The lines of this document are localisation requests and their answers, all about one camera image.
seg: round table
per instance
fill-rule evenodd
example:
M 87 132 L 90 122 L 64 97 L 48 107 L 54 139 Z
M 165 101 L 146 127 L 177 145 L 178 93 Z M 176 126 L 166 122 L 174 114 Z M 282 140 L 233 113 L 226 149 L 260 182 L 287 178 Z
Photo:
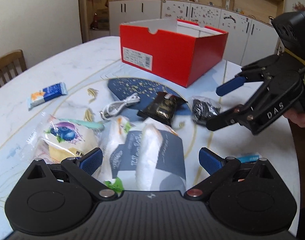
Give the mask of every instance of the round table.
M 0 89 L 0 239 L 11 232 L 4 214 L 8 194 L 27 167 L 22 161 L 26 140 L 42 118 L 42 112 L 58 118 L 82 120 L 91 108 L 100 121 L 99 111 L 113 99 L 109 96 L 107 80 L 112 78 L 142 78 L 158 82 L 185 99 L 193 95 L 206 96 L 220 102 L 223 108 L 244 103 L 260 84 L 247 83 L 225 97 L 215 94 L 218 85 L 234 77 L 240 66 L 222 60 L 194 84 L 185 89 L 146 71 L 124 64 L 120 60 L 119 37 L 104 37 L 81 44 L 57 54 L 30 68 Z M 32 92 L 58 82 L 65 82 L 68 96 L 56 98 L 27 109 L 27 97 Z M 98 102 L 89 105 L 87 88 L 100 90 Z M 201 147 L 208 147 L 221 157 L 259 153 L 268 158 L 282 177 L 297 202 L 297 214 L 290 232 L 296 234 L 300 206 L 300 183 L 296 151 L 289 124 L 280 118 L 257 136 L 239 125 L 216 132 L 195 125 L 189 115 L 177 115 L 173 128 L 183 140 L 187 189 L 205 179 L 208 173 L 198 162 Z

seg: ribbed gray surface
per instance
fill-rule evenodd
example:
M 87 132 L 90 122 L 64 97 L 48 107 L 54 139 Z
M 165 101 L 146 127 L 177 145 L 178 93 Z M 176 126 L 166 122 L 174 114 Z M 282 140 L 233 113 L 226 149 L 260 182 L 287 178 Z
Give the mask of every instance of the ribbed gray surface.
M 247 236 L 231 231 L 209 214 L 204 203 L 185 200 L 179 192 L 124 192 L 102 202 L 91 218 L 57 236 L 28 236 L 15 232 L 9 240 L 294 240 L 288 232 Z

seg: yellow tape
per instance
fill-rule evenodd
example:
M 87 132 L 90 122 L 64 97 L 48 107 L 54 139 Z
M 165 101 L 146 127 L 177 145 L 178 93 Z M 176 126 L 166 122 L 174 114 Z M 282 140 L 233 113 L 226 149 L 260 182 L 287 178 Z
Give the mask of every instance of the yellow tape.
M 305 60 L 303 60 L 302 58 L 298 57 L 297 55 L 295 55 L 294 53 L 292 53 L 289 49 L 285 48 L 285 52 L 287 52 L 289 55 L 293 56 L 294 58 L 296 58 L 297 60 L 299 60 L 302 64 L 305 65 Z

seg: open cardboard box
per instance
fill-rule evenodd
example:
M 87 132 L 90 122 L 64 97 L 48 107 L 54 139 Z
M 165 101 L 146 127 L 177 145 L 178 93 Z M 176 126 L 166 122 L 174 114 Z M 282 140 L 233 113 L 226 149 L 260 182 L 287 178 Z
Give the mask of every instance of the open cardboard box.
M 228 33 L 156 19 L 120 25 L 122 61 L 188 87 L 222 60 Z

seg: wooden chair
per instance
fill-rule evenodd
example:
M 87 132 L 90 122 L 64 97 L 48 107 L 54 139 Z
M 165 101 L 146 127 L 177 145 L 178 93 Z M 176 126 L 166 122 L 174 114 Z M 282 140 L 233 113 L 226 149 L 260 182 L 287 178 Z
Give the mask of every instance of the wooden chair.
M 27 70 L 23 51 L 21 49 L 14 50 L 2 57 L 0 57 L 0 78 L 3 80 L 3 84 L 6 84 L 8 81 L 12 80 L 15 76 L 18 76 L 18 71 L 16 69 L 15 63 L 19 62 L 21 71 L 24 72 Z

